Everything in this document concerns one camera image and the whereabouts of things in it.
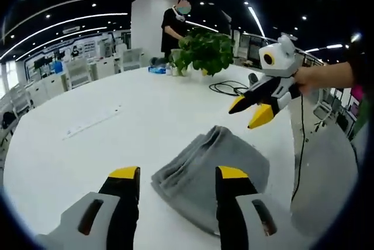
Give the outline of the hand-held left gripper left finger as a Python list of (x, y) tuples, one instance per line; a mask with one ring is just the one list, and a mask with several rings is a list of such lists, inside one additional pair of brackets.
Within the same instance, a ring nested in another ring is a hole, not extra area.
[(59, 225), (36, 240), (43, 249), (133, 249), (139, 218), (140, 167), (109, 174), (61, 215)]

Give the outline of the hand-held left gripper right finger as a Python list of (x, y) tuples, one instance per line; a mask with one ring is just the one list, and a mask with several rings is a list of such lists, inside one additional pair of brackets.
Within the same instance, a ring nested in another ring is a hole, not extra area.
[(221, 249), (307, 248), (289, 210), (258, 193), (242, 170), (216, 167), (216, 199)]

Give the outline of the person's right hand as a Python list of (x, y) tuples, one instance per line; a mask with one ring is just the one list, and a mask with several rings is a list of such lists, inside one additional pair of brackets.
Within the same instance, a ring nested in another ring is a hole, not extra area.
[(303, 95), (318, 89), (318, 67), (300, 67), (294, 74), (294, 79)]

